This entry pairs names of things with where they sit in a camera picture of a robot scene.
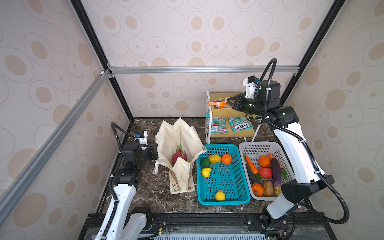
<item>white plastic basket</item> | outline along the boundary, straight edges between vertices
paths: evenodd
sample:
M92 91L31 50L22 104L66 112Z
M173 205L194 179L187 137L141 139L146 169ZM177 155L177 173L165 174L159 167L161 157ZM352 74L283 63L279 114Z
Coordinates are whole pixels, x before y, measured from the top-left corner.
M274 158L276 158L279 161L279 163L282 165L282 167L285 168L285 171L287 173L287 179L282 177L281 181L283 183L286 183L292 179L295 179L295 175L293 174L292 168L289 165L288 159L285 156L283 150L281 149L281 146L278 143L276 143L276 142L242 142L239 145L239 150L240 150L240 155L241 155L244 169L246 169L246 167L245 167L246 161L243 157L243 154L247 155L249 157L249 159L251 160L251 162L255 165L255 167L257 167L257 169L259 169L259 167L260 167L259 158L261 156L267 156L268 157L268 153L270 153L273 155ZM245 170L245 177L247 178L248 188L249 188L249 191L251 193L251 196L254 199L273 201L277 198L276 195L273 195L272 197L264 197L264 196L257 197L255 194L253 194L252 186L249 182L248 171L246 171L246 170ZM272 178L271 179L262 179L260 184L263 185L263 182L265 182L265 181L273 182Z

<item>basket rim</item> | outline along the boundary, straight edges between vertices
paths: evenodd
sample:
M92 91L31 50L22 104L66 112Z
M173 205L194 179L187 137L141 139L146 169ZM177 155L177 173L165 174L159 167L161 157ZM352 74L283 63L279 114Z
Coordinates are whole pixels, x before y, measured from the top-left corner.
M280 154L282 155L282 157L284 158L284 161L286 161L285 165L287 166L287 169L286 171L290 174L290 176L292 177L292 179L295 179L295 174L293 173L293 170L291 168L291 166L289 165L289 160L288 160L288 157L285 155L284 151L283 151L283 148L282 146L278 143L278 142L269 142L269 141L260 141L260 142L242 142L239 144L239 151L240 151L240 156L241 156L241 159L242 159L242 164L243 164L243 168L245 167L245 159L243 159L243 154L242 153L242 149L244 149L243 146L250 146L250 145L263 145L263 144L269 144L269 145L274 145L275 147L278 148L278 150L280 151ZM274 196L274 197L257 197L253 192L252 192L252 187L251 187L251 184L249 182L249 176L248 176L248 173L246 172L245 173L245 177L247 179L247 185L248 185L248 188L249 188L249 191L250 191L250 195L252 196L252 198L256 199L256 200L263 200L263 201L274 201L277 196Z
M211 148L211 147L232 147L232 148L235 148L236 150L236 153L239 154L238 156L238 160L239 161L242 161L242 158L241 158L241 154L240 154L240 149L238 148L237 145L235 144L225 144L225 143L222 143L222 144L205 144L204 147L206 147L207 149ZM202 155L201 154L196 160L197 160L197 163L196 163L196 171L198 171L200 169L200 159L202 158ZM245 200L231 200L231 201L224 201L224 202L217 202L217 201L203 201L201 199L201 196L199 194L199 186L201 185L200 183L200 177L199 177L199 173L197 172L197 198L200 202L200 204L202 205L210 205L210 206L226 206L226 205L240 205L240 204L247 204L251 201L251 194L249 191L247 191L247 176L245 174L245 171L244 171L244 166L243 164L240 162L240 168L241 168L241 174L243 176L243 184L246 188L246 191L245 191L245 195L247 196L247 198Z

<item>ventilation grille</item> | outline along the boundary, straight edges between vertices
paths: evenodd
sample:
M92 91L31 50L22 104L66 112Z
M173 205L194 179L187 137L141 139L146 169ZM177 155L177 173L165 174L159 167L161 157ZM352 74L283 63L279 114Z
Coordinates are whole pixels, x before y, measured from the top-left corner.
M159 236L156 240L266 240L264 234L173 234L170 236Z

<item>white bracket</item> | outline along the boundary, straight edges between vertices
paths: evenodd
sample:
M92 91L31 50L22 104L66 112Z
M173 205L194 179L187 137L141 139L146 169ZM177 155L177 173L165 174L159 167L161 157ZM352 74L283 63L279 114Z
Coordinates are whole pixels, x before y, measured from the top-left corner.
M147 132L147 131L144 131L144 137L140 137L140 138L138 138L139 143L140 143L140 144L148 145L147 137L148 137L148 132Z
M253 95L257 88L257 84L255 82L248 83L248 78L243 79L243 86L245 86L245 97L246 98L255 98Z
M147 216L142 213L132 214L121 233L121 239L136 240L147 224Z

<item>eggplant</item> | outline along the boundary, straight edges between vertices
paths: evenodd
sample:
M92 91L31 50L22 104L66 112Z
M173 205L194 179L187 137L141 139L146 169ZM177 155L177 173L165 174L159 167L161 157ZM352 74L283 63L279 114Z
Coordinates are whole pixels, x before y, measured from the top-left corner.
M281 193L281 168L280 163L276 158L271 159L271 170L273 179L273 188L276 195Z
M248 177L251 185L255 182L260 183L259 180L256 178L256 176L253 174L248 164L245 165L245 168L247 169L247 173L248 173Z

